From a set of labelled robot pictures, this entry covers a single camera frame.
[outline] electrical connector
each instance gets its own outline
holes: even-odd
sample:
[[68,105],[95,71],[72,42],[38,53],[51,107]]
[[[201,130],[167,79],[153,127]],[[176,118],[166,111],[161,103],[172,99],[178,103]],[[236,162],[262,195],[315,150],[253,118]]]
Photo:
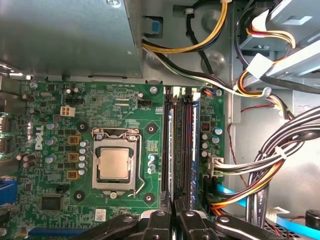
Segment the electrical connector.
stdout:
[[14,204],[17,201],[18,183],[16,180],[0,181],[0,206]]
[[60,108],[60,116],[63,117],[74,117],[76,113],[76,108],[69,106],[62,106]]

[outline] white plastic connector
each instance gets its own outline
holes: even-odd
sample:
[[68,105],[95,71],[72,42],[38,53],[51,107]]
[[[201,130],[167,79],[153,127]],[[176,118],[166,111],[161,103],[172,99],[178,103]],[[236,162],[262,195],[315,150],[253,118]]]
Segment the white plastic connector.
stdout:
[[63,117],[74,117],[76,113],[76,108],[69,106],[62,106],[60,108],[60,116]]

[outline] red wire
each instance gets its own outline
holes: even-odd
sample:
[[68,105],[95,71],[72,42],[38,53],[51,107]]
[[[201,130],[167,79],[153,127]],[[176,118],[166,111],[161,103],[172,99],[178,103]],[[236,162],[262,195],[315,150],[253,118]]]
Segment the red wire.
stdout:
[[[245,111],[248,111],[250,109],[257,109],[257,108],[265,108],[265,107],[273,107],[274,105],[272,103],[270,104],[258,104],[258,105],[255,105],[255,106],[250,106],[250,107],[247,107],[245,109],[242,109],[241,110],[241,113],[245,112]],[[231,137],[231,126],[232,126],[232,123],[230,123],[227,127],[227,132],[228,132],[228,136],[229,136],[229,142],[230,142],[230,151],[231,151],[231,155],[232,155],[232,159],[233,159],[233,162],[234,164],[238,164],[237,162],[237,159],[236,159],[236,154],[235,154],[235,151],[234,151],[234,148],[233,148],[233,143],[232,143],[232,137]],[[243,175],[239,175],[242,182],[244,183],[245,187],[247,187],[247,182],[244,178]]]

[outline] black capacitor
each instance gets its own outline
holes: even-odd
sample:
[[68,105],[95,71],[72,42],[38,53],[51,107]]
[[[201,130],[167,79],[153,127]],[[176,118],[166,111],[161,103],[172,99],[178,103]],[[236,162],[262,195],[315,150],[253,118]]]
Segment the black capacitor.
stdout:
[[309,228],[320,230],[320,211],[313,209],[305,211],[305,225]]
[[29,109],[29,113],[32,115],[40,115],[41,112],[38,109],[31,108]]
[[30,94],[22,94],[21,99],[26,102],[34,102],[36,98]]

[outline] wire bundle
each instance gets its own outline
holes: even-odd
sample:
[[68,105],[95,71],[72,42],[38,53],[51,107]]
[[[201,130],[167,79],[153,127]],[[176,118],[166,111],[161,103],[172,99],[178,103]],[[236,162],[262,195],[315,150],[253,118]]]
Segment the wire bundle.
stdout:
[[[320,137],[320,124],[310,123],[317,119],[320,119],[320,106],[290,119],[264,143],[254,162],[237,165],[216,162],[217,174],[225,176],[250,173],[250,177],[247,187],[239,192],[228,194],[216,192],[218,196],[224,199],[213,203],[212,211],[220,214],[219,209],[247,197],[246,220],[263,227],[268,195],[264,195],[263,204],[261,202],[262,198],[259,198],[259,204],[256,204],[257,193],[261,193],[261,190],[265,193],[268,192],[266,188],[268,183],[279,171],[286,159],[297,152],[305,141]],[[252,214],[254,203],[256,206],[261,206],[261,209],[255,207]]]
[[163,54],[179,54],[179,53],[192,53],[197,51],[203,51],[204,49],[207,49],[210,46],[212,46],[212,44],[214,44],[217,38],[219,37],[221,29],[227,18],[227,11],[228,11],[228,4],[222,3],[221,15],[218,19],[216,26],[214,27],[211,34],[205,40],[203,40],[198,44],[188,46],[188,47],[182,47],[182,48],[167,48],[167,47],[159,46],[159,45],[150,43],[146,40],[143,40],[143,46],[153,51],[154,53],[163,53]]

